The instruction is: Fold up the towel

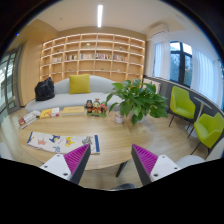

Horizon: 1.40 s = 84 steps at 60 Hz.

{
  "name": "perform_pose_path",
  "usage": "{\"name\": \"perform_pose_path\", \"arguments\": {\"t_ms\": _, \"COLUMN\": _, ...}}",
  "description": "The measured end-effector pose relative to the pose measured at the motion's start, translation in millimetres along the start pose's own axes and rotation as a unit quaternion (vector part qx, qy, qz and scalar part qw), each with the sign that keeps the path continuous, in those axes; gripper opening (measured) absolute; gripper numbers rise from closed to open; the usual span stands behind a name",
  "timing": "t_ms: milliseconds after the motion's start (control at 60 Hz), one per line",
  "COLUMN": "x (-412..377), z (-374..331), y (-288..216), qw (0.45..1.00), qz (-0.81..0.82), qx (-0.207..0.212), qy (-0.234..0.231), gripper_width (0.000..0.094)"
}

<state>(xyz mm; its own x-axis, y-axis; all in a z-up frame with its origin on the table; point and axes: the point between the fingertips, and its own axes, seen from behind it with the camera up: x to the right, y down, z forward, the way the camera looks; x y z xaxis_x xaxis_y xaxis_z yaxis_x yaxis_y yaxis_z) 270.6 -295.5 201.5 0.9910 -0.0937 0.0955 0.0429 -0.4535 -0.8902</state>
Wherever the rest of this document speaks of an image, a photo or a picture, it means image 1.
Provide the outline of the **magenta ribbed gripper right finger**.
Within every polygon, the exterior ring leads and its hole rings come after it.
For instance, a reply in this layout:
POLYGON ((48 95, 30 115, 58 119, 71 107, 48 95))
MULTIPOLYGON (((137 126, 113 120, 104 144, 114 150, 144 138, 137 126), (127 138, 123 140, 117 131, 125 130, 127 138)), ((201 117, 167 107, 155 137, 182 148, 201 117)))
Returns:
POLYGON ((132 145, 131 154, 143 186, 180 170, 166 155, 157 156, 136 144, 132 145))

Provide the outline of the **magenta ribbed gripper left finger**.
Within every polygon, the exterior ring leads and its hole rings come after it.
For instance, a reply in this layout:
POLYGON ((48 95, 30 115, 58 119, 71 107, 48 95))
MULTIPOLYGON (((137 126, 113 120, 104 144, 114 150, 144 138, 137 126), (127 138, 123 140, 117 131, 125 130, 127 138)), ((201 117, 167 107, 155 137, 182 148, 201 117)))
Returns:
POLYGON ((41 166, 41 169, 74 184, 78 184, 83 175, 90 153, 90 145, 86 144, 65 155, 55 154, 41 166))

